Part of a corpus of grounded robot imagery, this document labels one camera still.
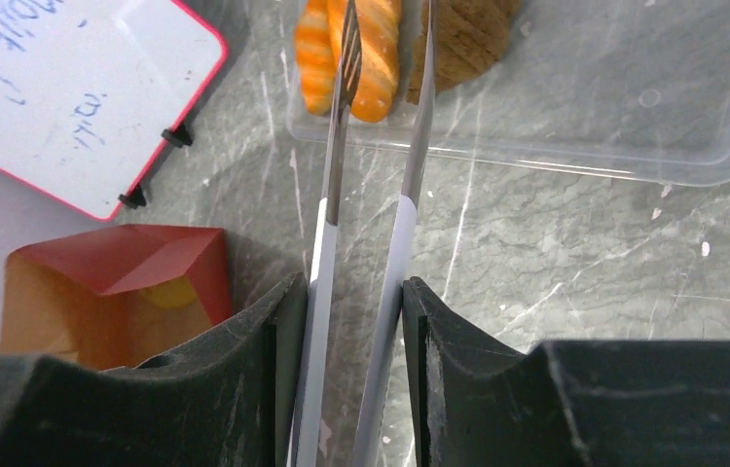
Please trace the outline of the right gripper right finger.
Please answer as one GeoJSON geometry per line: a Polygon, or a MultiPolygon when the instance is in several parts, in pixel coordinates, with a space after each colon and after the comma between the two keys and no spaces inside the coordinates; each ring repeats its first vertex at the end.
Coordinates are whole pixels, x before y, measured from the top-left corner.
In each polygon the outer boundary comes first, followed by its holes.
{"type": "Polygon", "coordinates": [[[402,320],[421,466],[730,466],[730,341],[522,353],[418,277],[402,320]]]}

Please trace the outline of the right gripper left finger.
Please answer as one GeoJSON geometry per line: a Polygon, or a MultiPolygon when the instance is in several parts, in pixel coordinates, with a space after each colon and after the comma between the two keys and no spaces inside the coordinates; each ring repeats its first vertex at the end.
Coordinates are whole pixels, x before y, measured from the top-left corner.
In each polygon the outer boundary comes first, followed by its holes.
{"type": "Polygon", "coordinates": [[[308,286],[256,303],[137,367],[0,356],[0,466],[283,466],[308,286]]]}

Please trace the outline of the red paper bag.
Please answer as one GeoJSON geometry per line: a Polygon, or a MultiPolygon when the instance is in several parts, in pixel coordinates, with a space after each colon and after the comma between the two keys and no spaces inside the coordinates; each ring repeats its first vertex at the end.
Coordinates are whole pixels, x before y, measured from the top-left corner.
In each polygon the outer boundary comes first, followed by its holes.
{"type": "Polygon", "coordinates": [[[1,354],[44,353],[96,370],[134,367],[234,313],[223,230],[123,225],[23,246],[8,255],[1,354]],[[190,305],[137,293],[185,275],[190,305]]]}

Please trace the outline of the round brown bread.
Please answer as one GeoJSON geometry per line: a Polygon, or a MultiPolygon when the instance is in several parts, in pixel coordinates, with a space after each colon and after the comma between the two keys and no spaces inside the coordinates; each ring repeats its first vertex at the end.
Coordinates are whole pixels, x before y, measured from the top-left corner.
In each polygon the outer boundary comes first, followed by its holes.
{"type": "MultiPolygon", "coordinates": [[[[438,93],[475,80],[500,62],[510,44],[519,0],[435,3],[435,88],[438,93]]],[[[417,105],[426,51],[429,3],[419,2],[417,25],[400,36],[400,66],[408,79],[404,99],[417,105]]]]}

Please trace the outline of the long orange baguette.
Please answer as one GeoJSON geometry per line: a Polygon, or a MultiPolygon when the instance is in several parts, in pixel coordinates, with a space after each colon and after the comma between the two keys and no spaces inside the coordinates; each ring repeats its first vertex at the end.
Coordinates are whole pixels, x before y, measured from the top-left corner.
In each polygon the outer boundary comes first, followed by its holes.
{"type": "Polygon", "coordinates": [[[356,0],[362,66],[351,113],[356,119],[378,123],[391,110],[400,80],[400,0],[356,0]]]}

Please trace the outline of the small striped orange croissant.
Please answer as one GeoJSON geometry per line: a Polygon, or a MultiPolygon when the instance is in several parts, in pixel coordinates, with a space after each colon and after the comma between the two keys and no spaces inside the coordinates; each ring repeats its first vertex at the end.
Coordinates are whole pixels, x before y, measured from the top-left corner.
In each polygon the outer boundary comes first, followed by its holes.
{"type": "Polygon", "coordinates": [[[309,0],[294,32],[295,60],[307,111],[321,116],[332,105],[336,62],[330,44],[326,0],[309,0]]]}

